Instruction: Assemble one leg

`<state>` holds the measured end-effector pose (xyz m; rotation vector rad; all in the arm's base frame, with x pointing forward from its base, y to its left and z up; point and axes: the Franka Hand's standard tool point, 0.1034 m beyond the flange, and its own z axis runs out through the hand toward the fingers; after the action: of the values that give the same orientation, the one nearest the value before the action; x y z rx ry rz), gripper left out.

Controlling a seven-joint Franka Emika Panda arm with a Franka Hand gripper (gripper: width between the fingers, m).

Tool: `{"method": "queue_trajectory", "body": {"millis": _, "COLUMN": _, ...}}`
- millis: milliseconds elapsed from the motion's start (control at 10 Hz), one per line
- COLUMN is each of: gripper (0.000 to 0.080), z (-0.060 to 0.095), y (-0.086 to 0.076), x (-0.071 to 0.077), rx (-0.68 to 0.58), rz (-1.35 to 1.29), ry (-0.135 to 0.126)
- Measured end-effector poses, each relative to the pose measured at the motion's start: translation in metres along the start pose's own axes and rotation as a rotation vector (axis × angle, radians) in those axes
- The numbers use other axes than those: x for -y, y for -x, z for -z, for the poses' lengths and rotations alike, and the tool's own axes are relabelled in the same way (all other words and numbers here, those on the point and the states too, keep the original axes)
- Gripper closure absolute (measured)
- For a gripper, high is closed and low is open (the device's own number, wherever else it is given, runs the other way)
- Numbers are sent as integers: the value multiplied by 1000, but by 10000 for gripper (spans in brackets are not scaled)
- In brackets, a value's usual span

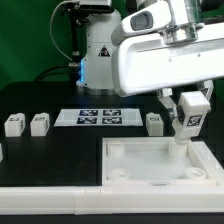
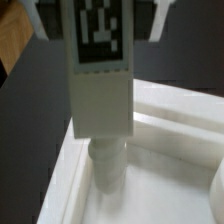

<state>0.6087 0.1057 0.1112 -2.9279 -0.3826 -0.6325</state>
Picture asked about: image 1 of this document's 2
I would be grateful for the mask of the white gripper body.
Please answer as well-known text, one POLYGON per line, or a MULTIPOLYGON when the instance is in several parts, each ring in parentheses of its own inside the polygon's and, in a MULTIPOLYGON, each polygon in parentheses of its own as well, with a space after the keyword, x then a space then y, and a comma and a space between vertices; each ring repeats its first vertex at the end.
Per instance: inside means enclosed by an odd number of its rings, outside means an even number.
POLYGON ((111 57, 115 92, 131 96, 224 77, 224 23, 205 26, 198 39, 166 45, 157 34, 128 38, 111 57))

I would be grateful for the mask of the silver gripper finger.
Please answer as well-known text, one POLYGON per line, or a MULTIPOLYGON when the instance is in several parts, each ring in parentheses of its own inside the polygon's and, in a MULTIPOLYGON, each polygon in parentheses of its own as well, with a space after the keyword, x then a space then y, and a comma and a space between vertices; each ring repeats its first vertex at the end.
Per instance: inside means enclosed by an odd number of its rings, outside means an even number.
POLYGON ((197 88, 199 91, 201 91, 203 93, 203 95, 206 97, 207 100, 211 99, 212 92, 214 89, 212 80, 206 80, 206 81, 199 82, 197 84, 197 88))
POLYGON ((181 124, 179 120, 180 107, 173 101, 171 96, 173 95, 171 88, 163 88, 157 91, 157 98, 161 104, 168 110, 172 124, 178 126, 181 124))

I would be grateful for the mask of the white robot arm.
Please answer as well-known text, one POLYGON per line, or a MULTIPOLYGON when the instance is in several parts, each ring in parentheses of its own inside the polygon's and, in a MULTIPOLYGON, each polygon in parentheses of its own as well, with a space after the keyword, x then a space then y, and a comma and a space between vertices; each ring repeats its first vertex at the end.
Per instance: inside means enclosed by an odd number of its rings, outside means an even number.
POLYGON ((141 94, 224 77, 224 21, 202 17, 224 0, 72 0, 87 24, 77 85, 93 94, 141 94))

